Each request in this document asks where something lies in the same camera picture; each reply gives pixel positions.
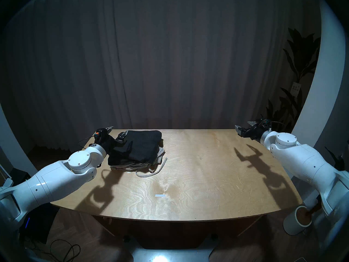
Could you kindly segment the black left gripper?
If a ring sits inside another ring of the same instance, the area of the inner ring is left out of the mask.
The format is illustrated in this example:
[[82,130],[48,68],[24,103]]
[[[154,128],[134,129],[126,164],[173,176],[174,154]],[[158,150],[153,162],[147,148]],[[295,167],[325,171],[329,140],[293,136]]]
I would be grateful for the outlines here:
[[[106,131],[112,131],[113,126],[105,128]],[[100,145],[106,152],[107,155],[114,150],[116,147],[123,147],[127,140],[126,136],[128,134],[128,130],[119,133],[117,138],[113,138],[111,135],[106,133],[95,133],[94,134],[94,143]]]

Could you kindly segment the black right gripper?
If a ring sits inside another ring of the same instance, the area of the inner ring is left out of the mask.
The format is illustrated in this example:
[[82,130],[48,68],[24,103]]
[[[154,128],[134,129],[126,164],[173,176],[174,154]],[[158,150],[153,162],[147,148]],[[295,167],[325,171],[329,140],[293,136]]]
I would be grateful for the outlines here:
[[250,138],[251,140],[260,141],[264,132],[270,132],[272,128],[271,121],[248,121],[250,127],[248,129],[235,125],[235,130],[239,136]]

